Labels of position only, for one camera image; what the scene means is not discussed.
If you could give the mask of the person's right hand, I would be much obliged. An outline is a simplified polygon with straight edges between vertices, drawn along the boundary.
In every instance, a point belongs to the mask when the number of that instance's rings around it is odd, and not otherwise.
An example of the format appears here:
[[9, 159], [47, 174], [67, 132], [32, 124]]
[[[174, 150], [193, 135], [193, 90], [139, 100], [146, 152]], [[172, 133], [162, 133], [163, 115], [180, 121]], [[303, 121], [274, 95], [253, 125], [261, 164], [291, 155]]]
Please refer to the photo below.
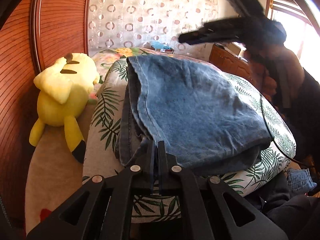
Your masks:
[[304, 69], [295, 53], [283, 44], [246, 46], [245, 58], [252, 66], [263, 66], [280, 87], [284, 105], [289, 106], [304, 81]]

